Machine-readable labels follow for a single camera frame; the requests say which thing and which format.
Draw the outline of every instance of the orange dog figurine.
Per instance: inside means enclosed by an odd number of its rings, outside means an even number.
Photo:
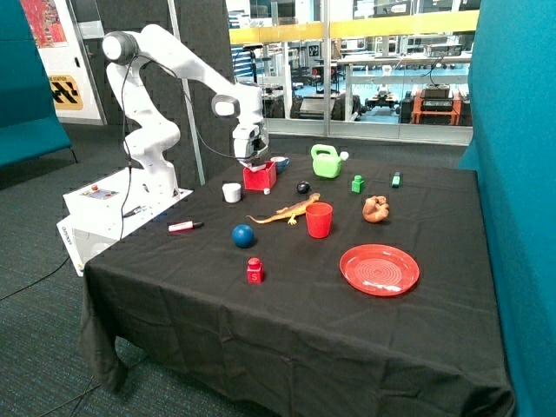
[[[388,217],[390,206],[386,202],[386,197],[373,195],[365,200],[363,207],[363,218],[370,223],[382,222]]]

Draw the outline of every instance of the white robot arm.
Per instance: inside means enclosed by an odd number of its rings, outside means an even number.
[[[230,83],[188,47],[160,26],[151,24],[141,33],[111,32],[103,39],[106,69],[117,101],[130,119],[142,128],[126,138],[127,152],[148,172],[151,193],[167,197],[177,191],[174,166],[162,152],[180,138],[178,127],[152,103],[139,70],[146,63],[159,63],[170,75],[204,83],[215,93],[212,110],[220,117],[236,117],[235,158],[247,167],[268,151],[268,136],[262,127],[262,91],[256,84]]]

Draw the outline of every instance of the red plate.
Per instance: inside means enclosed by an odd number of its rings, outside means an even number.
[[[415,259],[385,245],[349,249],[340,259],[340,271],[354,288],[379,297],[405,293],[419,279]]]

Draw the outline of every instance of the black ball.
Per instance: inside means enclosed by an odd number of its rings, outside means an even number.
[[[309,192],[310,189],[311,184],[309,184],[307,181],[301,181],[299,184],[297,184],[297,192],[299,194],[306,194]]]

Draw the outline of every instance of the red cup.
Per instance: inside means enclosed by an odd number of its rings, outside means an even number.
[[[314,202],[305,211],[309,235],[315,239],[327,237],[332,224],[332,206],[325,202]]]

